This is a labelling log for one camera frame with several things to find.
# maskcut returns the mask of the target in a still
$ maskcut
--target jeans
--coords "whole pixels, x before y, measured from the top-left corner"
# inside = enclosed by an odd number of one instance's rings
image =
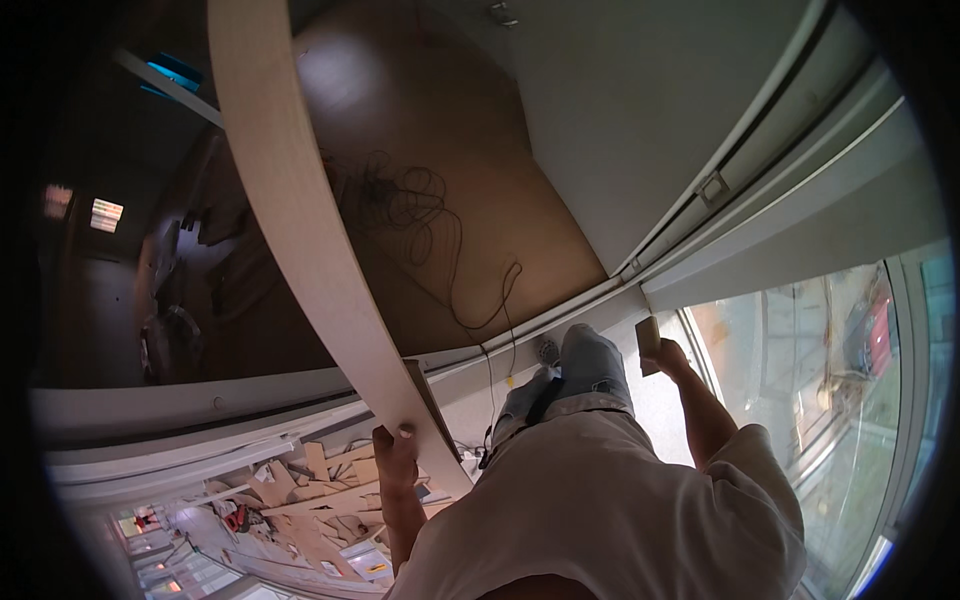
[[[623,370],[620,350],[589,325],[576,324],[564,336],[560,350],[560,367],[540,367],[529,383],[507,394],[507,401],[496,420],[493,437],[496,439],[497,430],[506,427],[513,420],[526,418],[530,407],[547,384],[554,377],[560,376],[564,379],[564,386],[554,400],[601,392],[608,394],[608,399],[621,404],[624,411],[631,415],[634,413],[634,403],[627,388],[627,375]]]

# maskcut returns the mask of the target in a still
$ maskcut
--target hand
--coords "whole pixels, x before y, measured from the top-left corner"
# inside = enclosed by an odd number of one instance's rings
[[[690,368],[690,364],[686,362],[684,349],[680,347],[680,344],[668,338],[660,340],[659,352],[653,356],[641,356],[640,360],[657,365],[671,379],[675,379],[678,373]]]
[[[414,428],[401,425],[396,437],[383,425],[374,429],[373,458],[380,475],[381,494],[412,490],[419,473]]]

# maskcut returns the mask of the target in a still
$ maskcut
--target person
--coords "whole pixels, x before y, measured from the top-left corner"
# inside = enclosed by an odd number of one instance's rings
[[[385,597],[788,598],[804,524],[766,429],[737,428],[676,342],[643,360],[680,390],[696,468],[657,458],[619,351],[584,324],[509,393],[488,467],[429,521],[416,431],[374,430],[396,574]]]

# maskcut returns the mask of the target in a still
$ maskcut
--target sneaker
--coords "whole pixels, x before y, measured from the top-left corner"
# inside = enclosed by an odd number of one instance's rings
[[[560,347],[553,340],[544,339],[537,348],[537,358],[542,366],[555,369],[560,366]]]

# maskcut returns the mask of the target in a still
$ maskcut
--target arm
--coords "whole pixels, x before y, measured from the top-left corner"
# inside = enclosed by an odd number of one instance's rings
[[[693,464],[702,470],[707,461],[737,432],[736,423],[696,371],[686,362],[684,351],[673,340],[663,339],[655,356],[645,356],[680,388],[684,407],[686,442],[693,455]]]
[[[390,537],[390,554],[396,576],[400,566],[410,560],[417,534],[426,522],[426,513],[414,492],[418,469],[413,429],[403,425],[394,437],[380,425],[373,430],[373,455],[380,477],[383,522]]]

